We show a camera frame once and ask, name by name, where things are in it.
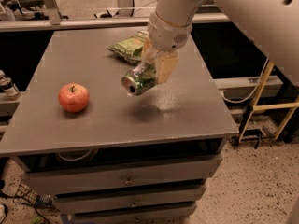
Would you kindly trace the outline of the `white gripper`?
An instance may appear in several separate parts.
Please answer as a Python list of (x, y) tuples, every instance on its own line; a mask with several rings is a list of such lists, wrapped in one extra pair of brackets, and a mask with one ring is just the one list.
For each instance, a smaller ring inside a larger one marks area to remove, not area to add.
[(141, 62), (154, 64), (155, 83), (165, 83), (178, 64), (176, 49), (182, 48), (190, 36), (192, 26), (173, 26), (163, 21), (156, 13), (151, 13), (148, 22), (149, 36), (145, 38)]

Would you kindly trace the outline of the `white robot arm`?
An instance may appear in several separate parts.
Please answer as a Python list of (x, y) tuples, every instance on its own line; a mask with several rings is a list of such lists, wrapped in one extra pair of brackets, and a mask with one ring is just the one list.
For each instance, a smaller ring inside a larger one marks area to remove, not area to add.
[[(299, 0), (212, 1), (293, 85), (299, 85)], [(158, 0), (149, 16), (149, 44), (142, 59), (185, 46), (192, 19), (204, 2)]]

